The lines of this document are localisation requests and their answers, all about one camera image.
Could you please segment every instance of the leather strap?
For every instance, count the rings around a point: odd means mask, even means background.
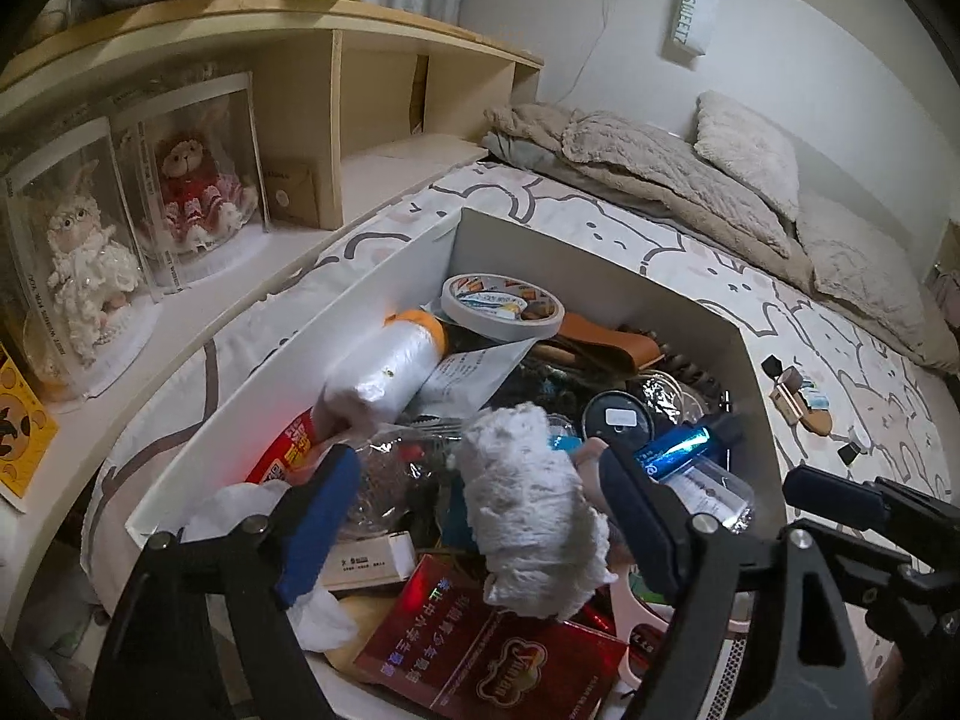
[[[568,312],[560,326],[560,338],[604,370],[630,378],[664,358],[652,338],[639,333],[608,330],[579,314]]]

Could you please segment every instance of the bedsheet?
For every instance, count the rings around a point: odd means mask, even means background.
[[[189,437],[314,314],[464,205],[570,242],[726,317],[740,328],[762,386],[768,380],[760,364],[769,355],[802,365],[829,396],[835,433],[791,429],[768,402],[781,474],[813,464],[858,481],[885,476],[943,500],[952,496],[936,422],[960,436],[960,413],[942,381],[798,290],[673,228],[548,178],[478,163],[384,208],[325,250],[210,338],[131,420],[100,471],[83,525],[83,567],[107,608],[116,604],[137,557],[124,523]],[[874,448],[848,471],[836,452],[853,424],[866,430]],[[872,675],[889,648],[866,630],[862,614],[857,617]]]

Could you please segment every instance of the yellow box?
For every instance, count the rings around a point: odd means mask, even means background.
[[[0,482],[18,498],[27,491],[57,429],[0,346]]]

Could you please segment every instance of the white doll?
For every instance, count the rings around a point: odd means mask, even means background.
[[[78,170],[47,225],[54,265],[47,286],[84,365],[96,360],[95,346],[124,328],[127,294],[141,281],[131,250],[110,240],[116,227],[101,226],[100,209],[90,194],[95,167],[96,160]]]

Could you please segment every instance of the orange cap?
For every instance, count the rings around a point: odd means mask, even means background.
[[[412,309],[411,311],[402,311],[399,314],[394,314],[392,317],[387,317],[384,324],[390,324],[391,322],[413,322],[414,324],[419,324],[419,326],[424,328],[424,330],[430,334],[430,337],[433,338],[433,343],[440,349],[440,357],[446,356],[446,331],[440,319],[434,317],[433,314],[420,311],[419,309]]]

